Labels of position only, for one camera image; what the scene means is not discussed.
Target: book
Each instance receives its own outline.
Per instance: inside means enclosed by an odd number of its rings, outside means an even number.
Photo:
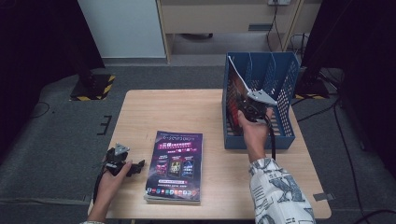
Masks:
[[[202,133],[158,131],[144,199],[149,203],[199,204]]]

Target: gray floor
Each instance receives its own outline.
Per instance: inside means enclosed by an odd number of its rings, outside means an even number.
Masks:
[[[0,223],[79,223],[87,215],[85,197],[92,194],[98,162],[114,131],[123,97],[138,89],[220,89],[227,51],[267,50],[264,34],[200,36],[178,35],[172,61],[105,60],[106,69],[95,74],[116,76],[103,101],[73,102],[69,94],[78,77],[64,78],[43,89],[40,102],[26,123],[7,161],[0,167]],[[330,106],[337,96],[304,100],[293,106],[297,119]],[[351,155],[361,205],[366,214],[378,209],[396,210],[396,180],[374,152],[362,151],[360,141],[344,109],[337,106]],[[106,135],[105,116],[112,116]],[[352,172],[332,110],[299,123],[332,216],[318,223],[354,223],[361,217]],[[15,203],[15,199],[46,203]],[[47,204],[56,199],[60,204]],[[379,214],[370,223],[396,223],[395,215]],[[137,220],[149,223],[149,220]],[[153,220],[153,223],[195,223],[186,220]],[[206,220],[203,223],[252,223],[252,220]]]

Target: white cabinet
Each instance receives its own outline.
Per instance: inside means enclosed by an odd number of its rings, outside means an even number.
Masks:
[[[165,58],[156,0],[78,0],[102,58]]]

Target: person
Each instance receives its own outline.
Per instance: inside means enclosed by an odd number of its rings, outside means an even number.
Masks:
[[[273,110],[266,115],[271,118]],[[239,125],[244,132],[247,156],[250,162],[250,194],[254,203],[255,222],[261,223],[316,223],[309,201],[296,181],[275,160],[267,158],[264,150],[269,128],[266,124],[248,121],[238,111]],[[107,209],[116,195],[123,178],[131,167],[127,162],[120,173],[113,176],[105,172],[99,184],[96,203],[87,218],[87,223],[104,223]]]

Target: hand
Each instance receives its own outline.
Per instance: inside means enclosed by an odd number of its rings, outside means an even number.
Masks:
[[[113,176],[109,171],[105,171],[99,184],[95,204],[88,215],[88,221],[106,221],[107,209],[119,191],[122,181],[131,166],[132,161],[128,161],[116,176]]]
[[[268,108],[266,115],[271,118],[273,109]],[[239,126],[244,130],[244,140],[247,145],[247,154],[249,161],[253,162],[265,158],[264,145],[267,140],[269,128],[266,124],[259,122],[250,122],[245,118],[242,111],[238,110]]]

